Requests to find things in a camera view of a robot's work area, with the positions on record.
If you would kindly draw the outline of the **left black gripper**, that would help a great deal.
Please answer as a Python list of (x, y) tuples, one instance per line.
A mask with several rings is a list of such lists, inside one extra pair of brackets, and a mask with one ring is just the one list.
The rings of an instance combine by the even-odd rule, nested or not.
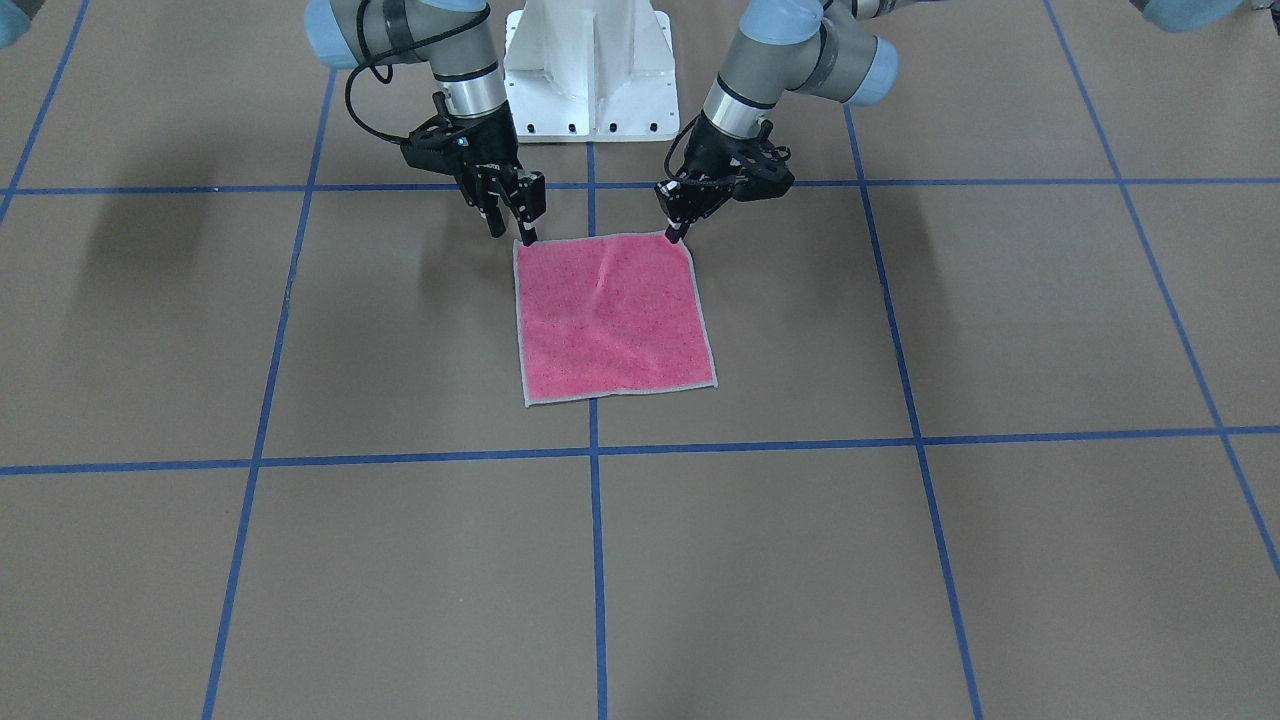
[(707, 113), (699, 113), (676, 136), (664, 156), (660, 210), (667, 219), (664, 237), (681, 243), (692, 223), (707, 219), (730, 201), (739, 176), (735, 158), (751, 143), (772, 143), (773, 122), (750, 118), (746, 137), (723, 131)]

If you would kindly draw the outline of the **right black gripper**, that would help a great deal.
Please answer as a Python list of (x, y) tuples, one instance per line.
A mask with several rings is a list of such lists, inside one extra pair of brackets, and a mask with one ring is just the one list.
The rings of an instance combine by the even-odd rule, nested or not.
[(490, 237), (506, 233), (507, 205), (517, 220), (520, 243), (536, 243), (535, 224), (547, 211), (547, 182), (540, 172), (521, 170), (511, 105), (500, 104), (483, 115), (445, 118), (462, 163), (454, 181), (468, 201), (477, 201)]

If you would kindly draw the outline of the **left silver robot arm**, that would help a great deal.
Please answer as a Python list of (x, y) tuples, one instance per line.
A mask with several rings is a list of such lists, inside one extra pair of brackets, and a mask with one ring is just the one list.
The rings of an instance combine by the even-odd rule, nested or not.
[(701, 110), (677, 133), (654, 191), (671, 243), (730, 201), (785, 196), (791, 152), (771, 138), (786, 94), (870, 106), (893, 87), (899, 50), (861, 27), (901, 1), (750, 1)]

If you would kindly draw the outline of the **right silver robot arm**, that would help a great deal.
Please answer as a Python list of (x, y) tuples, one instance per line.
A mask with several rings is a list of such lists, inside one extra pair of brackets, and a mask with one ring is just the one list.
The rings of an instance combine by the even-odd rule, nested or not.
[[(303, 27), (321, 64), (348, 70), (343, 101), (361, 129), (397, 146), (408, 167), (451, 177), (490, 236), (503, 236), (511, 215), (520, 243), (531, 246), (547, 210), (547, 183), (518, 159), (490, 13), (485, 1), (310, 1)], [(434, 117), (407, 135), (360, 118), (351, 92), (364, 72), (387, 85), (394, 67), (417, 63), (428, 64), (438, 83)]]

